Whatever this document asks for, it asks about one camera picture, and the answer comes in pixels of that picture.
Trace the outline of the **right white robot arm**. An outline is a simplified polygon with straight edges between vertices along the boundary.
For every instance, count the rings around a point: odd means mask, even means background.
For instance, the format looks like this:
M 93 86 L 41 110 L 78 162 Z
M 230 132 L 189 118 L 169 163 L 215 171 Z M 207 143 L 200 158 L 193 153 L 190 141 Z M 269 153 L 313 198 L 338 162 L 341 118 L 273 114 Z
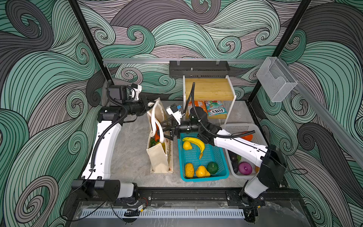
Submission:
M 258 174 L 248 180 L 243 187 L 242 197 L 249 200 L 261 200 L 261 194 L 267 189 L 278 189 L 284 178 L 286 163 L 282 153 L 273 146 L 256 144 L 242 139 L 246 133 L 231 134 L 225 129 L 208 121 L 181 121 L 174 125 L 159 126 L 160 136 L 164 131 L 171 133 L 168 139 L 181 137 L 182 133 L 197 132 L 198 138 L 205 144 L 224 148 L 247 159 L 260 168 Z

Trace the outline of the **floral canvas tote bag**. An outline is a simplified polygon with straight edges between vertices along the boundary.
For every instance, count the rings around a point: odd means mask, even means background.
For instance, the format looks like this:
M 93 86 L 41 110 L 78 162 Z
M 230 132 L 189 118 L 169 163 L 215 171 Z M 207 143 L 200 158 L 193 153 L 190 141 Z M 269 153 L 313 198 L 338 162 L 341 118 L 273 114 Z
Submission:
M 166 120 L 167 114 L 159 98 L 148 103 L 148 105 L 152 107 L 147 112 L 150 132 L 146 151 L 151 162 L 150 172 L 154 174 L 171 174 L 174 172 L 173 142 L 164 137 L 160 124 Z M 154 141 L 157 125 L 159 127 L 160 142 Z

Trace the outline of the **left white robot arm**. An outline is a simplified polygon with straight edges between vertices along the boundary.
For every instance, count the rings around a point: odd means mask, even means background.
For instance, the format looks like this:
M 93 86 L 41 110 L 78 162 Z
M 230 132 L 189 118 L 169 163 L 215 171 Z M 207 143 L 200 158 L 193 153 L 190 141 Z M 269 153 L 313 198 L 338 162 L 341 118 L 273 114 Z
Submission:
M 147 100 L 125 103 L 122 106 L 102 107 L 97 116 L 97 132 L 89 161 L 81 178 L 73 180 L 71 188 L 79 198 L 86 201 L 109 201 L 138 199 L 136 183 L 111 180 L 112 156 L 117 137 L 129 115 L 136 117 L 148 112 L 154 103 Z

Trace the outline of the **orange carrot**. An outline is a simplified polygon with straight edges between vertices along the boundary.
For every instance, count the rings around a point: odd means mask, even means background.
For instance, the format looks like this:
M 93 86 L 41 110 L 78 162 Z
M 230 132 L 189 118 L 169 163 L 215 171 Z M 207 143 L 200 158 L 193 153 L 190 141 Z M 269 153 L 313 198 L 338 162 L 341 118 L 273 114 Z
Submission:
M 156 134 L 154 136 L 154 141 L 155 142 L 160 142 L 160 135 L 159 135 L 159 127 L 158 127 L 158 125 L 156 126 Z

